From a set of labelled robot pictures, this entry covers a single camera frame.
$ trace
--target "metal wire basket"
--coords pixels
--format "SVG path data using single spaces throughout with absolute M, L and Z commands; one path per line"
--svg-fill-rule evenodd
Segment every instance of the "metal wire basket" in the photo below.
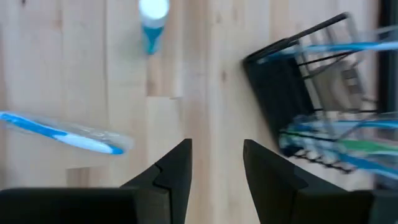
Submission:
M 309 54 L 303 46 L 333 45 L 341 42 L 345 32 L 347 43 L 360 38 L 347 13 L 337 15 L 310 29 L 273 43 L 243 60 L 243 68 L 267 120 L 274 141 L 287 157 L 298 157 L 348 174 L 356 165 L 346 160 L 349 155 L 340 147 L 341 140 L 353 134 L 363 139 L 366 133 L 358 125 L 336 129 L 334 121 L 366 121 L 377 115 L 376 101 L 364 90 L 358 65 L 364 60 L 360 50 L 339 50 Z M 295 54 L 284 54 L 294 49 Z M 319 124 L 322 134 L 292 131 L 292 125 Z M 283 144 L 296 139 L 300 144 Z M 333 150 L 324 150 L 325 145 Z

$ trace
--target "white cap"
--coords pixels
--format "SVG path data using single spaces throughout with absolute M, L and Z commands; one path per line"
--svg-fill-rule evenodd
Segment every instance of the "white cap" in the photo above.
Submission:
M 140 0 L 138 8 L 143 25 L 150 28 L 164 26 L 169 7 L 169 0 Z

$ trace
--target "wood grain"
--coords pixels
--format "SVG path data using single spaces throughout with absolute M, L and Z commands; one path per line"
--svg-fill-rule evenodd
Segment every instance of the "wood grain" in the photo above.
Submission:
M 108 129 L 135 142 L 126 154 L 108 156 L 0 129 L 5 187 L 117 187 L 192 138 L 187 223 L 259 223 L 243 140 L 275 143 L 241 60 L 343 11 L 359 29 L 371 29 L 374 1 L 170 0 L 162 48 L 152 56 L 142 47 L 137 2 L 0 1 L 0 110 Z M 361 73 L 375 93 L 374 58 L 366 60 Z M 335 184 L 350 180 L 294 162 Z

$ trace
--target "toothbrush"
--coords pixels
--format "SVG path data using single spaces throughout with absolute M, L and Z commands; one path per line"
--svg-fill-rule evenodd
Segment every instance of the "toothbrush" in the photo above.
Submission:
M 362 151 L 367 154 L 398 156 L 398 148 L 387 144 L 367 140 L 343 139 L 339 140 L 345 148 Z
M 323 121 L 313 121 L 307 123 L 295 124 L 292 126 L 294 131 L 316 131 L 324 127 Z M 351 128 L 398 128 L 398 121 L 356 121 L 356 120 L 341 120 L 331 122 L 331 126 L 337 130 L 347 131 Z
M 316 151 L 321 150 L 321 151 L 323 151 L 323 153 L 326 153 L 326 152 L 332 153 L 332 154 L 336 155 L 339 158 L 339 160 L 341 160 L 343 162 L 350 163 L 359 169 L 368 170 L 373 173 L 385 175 L 385 176 L 388 176 L 393 179 L 398 179 L 398 170 L 397 169 L 392 169 L 390 167 L 382 166 L 374 161 L 369 161 L 367 159 L 362 159 L 362 158 L 351 156 L 349 154 L 344 154 L 342 152 L 339 152 L 333 148 L 333 143 L 328 142 L 328 141 L 319 140 L 318 141 L 319 144 L 314 145 L 314 140 L 311 138 L 291 136 L 291 137 L 289 137 L 289 139 L 286 139 L 286 137 L 282 136 L 279 139 L 279 142 L 280 142 L 280 146 L 282 148 L 288 146 L 289 144 L 292 144 L 295 146 L 303 146 L 302 144 L 305 144 L 307 146 L 312 146 L 314 149 L 316 149 Z M 369 155 L 378 155 L 378 154 L 394 155 L 393 152 L 386 152 L 386 151 L 374 152 Z
M 65 144 L 80 147 L 82 149 L 113 155 L 120 155 L 124 152 L 121 148 L 113 146 L 111 144 L 106 144 L 95 139 L 87 138 L 77 134 L 55 129 L 50 126 L 39 124 L 35 121 L 16 115 L 14 113 L 9 113 L 6 111 L 0 112 L 0 120 L 13 124 L 22 129 L 26 129 L 28 131 L 32 131 L 48 138 L 63 142 Z
M 347 44 L 321 44 L 321 45 L 309 45 L 297 49 L 295 47 L 289 47 L 279 52 L 270 54 L 264 58 L 260 58 L 257 62 L 262 64 L 268 59 L 282 58 L 282 57 L 294 57 L 297 53 L 309 52 L 309 53 L 320 53 L 320 52 L 339 52 L 339 51 L 360 51 L 360 50 L 398 50 L 398 41 L 391 42 L 357 42 Z

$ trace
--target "wooden surface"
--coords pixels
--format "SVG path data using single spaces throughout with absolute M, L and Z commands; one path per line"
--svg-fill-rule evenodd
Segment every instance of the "wooden surface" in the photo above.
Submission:
M 119 186 L 193 138 L 187 223 L 259 222 L 243 140 L 275 146 L 240 60 L 343 11 L 370 29 L 375 1 L 170 3 L 162 49 L 148 57 L 137 0 L 0 1 L 0 110 L 109 129 L 136 142 L 123 156 L 107 156 L 0 129 L 1 187 Z M 362 66 L 373 73 L 372 60 Z M 347 179 L 310 169 L 343 185 Z

